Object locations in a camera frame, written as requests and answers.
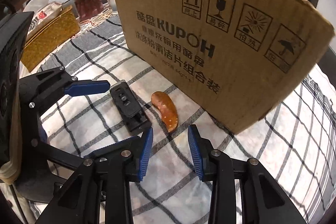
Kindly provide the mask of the black phone clamp mount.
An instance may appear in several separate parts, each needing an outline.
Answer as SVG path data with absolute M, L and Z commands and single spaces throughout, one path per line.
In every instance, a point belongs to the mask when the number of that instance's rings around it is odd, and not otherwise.
M 110 94 L 131 136 L 138 135 L 151 127 L 151 121 L 125 80 L 114 84 Z

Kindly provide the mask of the brown wooden scraper piece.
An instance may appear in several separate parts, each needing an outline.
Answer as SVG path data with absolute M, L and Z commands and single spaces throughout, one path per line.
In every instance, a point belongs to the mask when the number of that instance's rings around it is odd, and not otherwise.
M 178 127 L 178 114 L 171 98 L 166 93 L 157 91 L 151 95 L 151 103 L 159 110 L 167 132 L 174 132 Z

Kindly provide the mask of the plaid checkered tablecloth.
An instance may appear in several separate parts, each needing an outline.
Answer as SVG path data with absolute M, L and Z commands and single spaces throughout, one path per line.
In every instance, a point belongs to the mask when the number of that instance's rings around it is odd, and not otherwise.
M 132 53 L 117 16 L 99 16 L 50 53 L 36 72 L 64 67 L 80 80 L 125 80 L 151 124 L 147 174 L 131 184 L 135 223 L 206 223 L 212 184 L 194 172 L 187 130 L 234 159 L 258 159 L 308 223 L 318 223 L 335 200 L 335 88 L 314 67 L 275 109 L 233 134 Z

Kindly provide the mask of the yellow woven basket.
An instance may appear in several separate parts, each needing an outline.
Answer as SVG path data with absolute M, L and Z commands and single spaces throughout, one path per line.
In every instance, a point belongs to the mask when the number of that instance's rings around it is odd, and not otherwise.
M 68 6 L 27 41 L 21 62 L 31 72 L 52 51 L 79 31 L 80 26 L 72 6 Z

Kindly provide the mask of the patterned tissue box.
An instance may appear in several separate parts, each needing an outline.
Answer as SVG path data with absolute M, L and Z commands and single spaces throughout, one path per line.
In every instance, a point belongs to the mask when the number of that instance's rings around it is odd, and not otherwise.
M 62 11 L 62 4 L 49 0 L 31 0 L 23 12 L 33 12 L 34 16 L 29 26 L 26 41 L 29 41 L 50 21 L 55 19 Z

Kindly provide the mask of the white cup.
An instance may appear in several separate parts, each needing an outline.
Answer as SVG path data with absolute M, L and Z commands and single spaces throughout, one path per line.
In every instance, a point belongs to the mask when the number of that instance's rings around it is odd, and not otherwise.
M 110 8 L 112 9 L 112 14 L 117 14 L 118 10 L 117 10 L 117 5 L 116 5 L 116 1 L 115 0 L 107 0 L 108 5 L 110 6 Z

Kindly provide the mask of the brown cardboard box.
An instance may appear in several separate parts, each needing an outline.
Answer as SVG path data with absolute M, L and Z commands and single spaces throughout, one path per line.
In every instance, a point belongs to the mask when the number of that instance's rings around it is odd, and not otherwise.
M 127 46 L 240 133 L 320 60 L 333 25 L 308 0 L 116 0 Z

